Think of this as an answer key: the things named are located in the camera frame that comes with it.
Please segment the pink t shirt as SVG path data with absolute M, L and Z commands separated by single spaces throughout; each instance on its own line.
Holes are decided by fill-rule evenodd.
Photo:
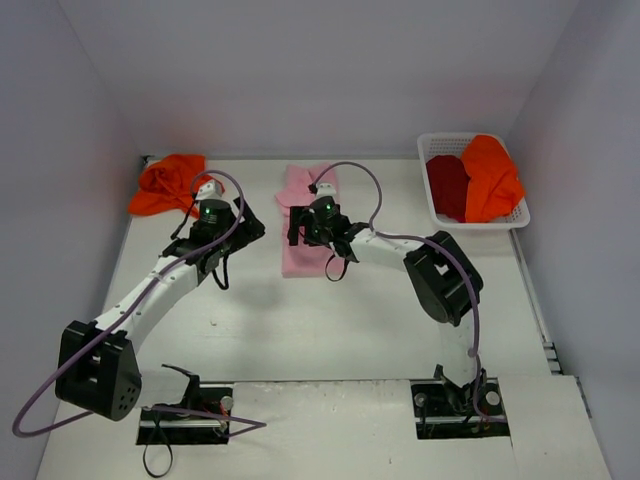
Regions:
M 308 206 L 315 195 L 308 186 L 319 174 L 329 166 L 328 162 L 310 167 L 288 165 L 285 171 L 285 186 L 275 195 L 275 200 L 283 216 L 282 227 L 282 266 L 284 278 L 324 277 L 325 266 L 331 256 L 331 251 L 321 247 L 311 247 L 299 241 L 291 246 L 287 233 L 289 229 L 290 208 L 293 206 Z

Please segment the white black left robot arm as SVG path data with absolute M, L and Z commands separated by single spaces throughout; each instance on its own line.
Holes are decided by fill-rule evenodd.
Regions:
M 184 367 L 144 373 L 137 354 L 169 311 L 229 257 L 262 238 L 264 225 L 246 201 L 207 199 L 185 238 L 174 236 L 152 271 L 115 307 L 90 322 L 72 322 L 61 337 L 58 399 L 112 421 L 162 405 L 191 418 L 202 400 L 200 378 Z

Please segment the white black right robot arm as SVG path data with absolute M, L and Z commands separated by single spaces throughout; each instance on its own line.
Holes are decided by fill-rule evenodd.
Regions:
M 479 272 L 453 237 L 438 231 L 428 237 L 382 233 L 353 223 L 331 196 L 289 208 L 287 240 L 323 247 L 345 265 L 372 264 L 408 275 L 417 300 L 438 324 L 442 353 L 434 378 L 441 381 L 445 405 L 464 412 L 479 397 Z

